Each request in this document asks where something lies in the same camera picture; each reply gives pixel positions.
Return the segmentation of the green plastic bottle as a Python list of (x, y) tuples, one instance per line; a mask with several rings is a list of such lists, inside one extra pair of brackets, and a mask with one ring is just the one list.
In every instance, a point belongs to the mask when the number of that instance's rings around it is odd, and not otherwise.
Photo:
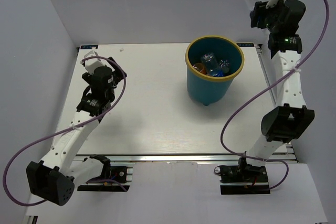
[(219, 66), (223, 72), (223, 75), (229, 75), (230, 73), (230, 62), (228, 60), (221, 60)]

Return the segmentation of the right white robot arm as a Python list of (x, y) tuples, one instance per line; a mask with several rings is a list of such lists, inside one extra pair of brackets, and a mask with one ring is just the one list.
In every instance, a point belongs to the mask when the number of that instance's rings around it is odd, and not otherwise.
[(251, 26), (269, 31), (268, 49), (277, 81), (273, 110), (261, 121), (261, 136), (238, 161), (237, 175), (247, 182), (261, 172), (266, 160), (280, 146), (298, 139), (314, 119), (301, 88), (302, 42), (296, 33), (306, 6), (298, 0), (257, 2), (250, 13)]

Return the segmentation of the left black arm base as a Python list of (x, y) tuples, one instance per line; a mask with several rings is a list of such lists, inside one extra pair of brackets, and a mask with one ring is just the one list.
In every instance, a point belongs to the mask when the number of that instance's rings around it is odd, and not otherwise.
[(90, 155), (83, 160), (97, 161), (102, 165), (99, 174), (77, 187), (77, 191), (92, 192), (127, 192), (132, 181), (133, 167), (125, 165), (112, 165), (111, 160), (103, 155)]

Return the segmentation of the clear bottle blue label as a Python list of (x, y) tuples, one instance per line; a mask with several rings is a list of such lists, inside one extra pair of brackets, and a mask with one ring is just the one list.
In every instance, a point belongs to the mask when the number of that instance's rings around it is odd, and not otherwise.
[(219, 66), (215, 55), (210, 52), (201, 56), (201, 63), (204, 65), (207, 75), (210, 77), (223, 77), (223, 71)]

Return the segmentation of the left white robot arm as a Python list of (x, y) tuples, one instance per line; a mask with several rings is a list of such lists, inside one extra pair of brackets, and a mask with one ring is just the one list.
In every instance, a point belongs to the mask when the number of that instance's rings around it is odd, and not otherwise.
[(93, 154), (79, 165), (71, 165), (85, 140), (119, 101), (114, 90), (127, 74), (112, 57), (109, 61), (109, 65), (105, 65), (98, 58), (89, 58), (82, 63), (86, 69), (82, 78), (88, 86), (76, 107), (70, 130), (61, 134), (38, 163), (30, 162), (26, 168), (33, 195), (63, 206), (78, 186), (90, 180), (104, 182), (112, 177), (110, 159), (103, 155)]

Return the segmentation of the orange juice bottle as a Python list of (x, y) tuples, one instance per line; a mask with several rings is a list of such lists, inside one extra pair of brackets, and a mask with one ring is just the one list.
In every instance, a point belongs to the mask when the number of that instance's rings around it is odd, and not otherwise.
[(194, 68), (195, 70), (197, 70), (198, 72), (200, 72), (200, 73), (202, 73), (202, 74), (204, 74), (204, 75), (207, 75), (207, 71), (206, 71), (206, 69), (205, 69), (205, 66), (204, 66), (201, 62), (195, 63), (195, 64), (193, 65), (193, 68)]

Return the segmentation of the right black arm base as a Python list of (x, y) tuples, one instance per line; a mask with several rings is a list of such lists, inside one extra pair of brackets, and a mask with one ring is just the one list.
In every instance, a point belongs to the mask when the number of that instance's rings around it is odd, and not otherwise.
[(221, 195), (266, 195), (270, 186), (266, 168), (258, 172), (241, 171), (238, 165), (220, 165), (214, 168), (214, 174), (220, 177)]

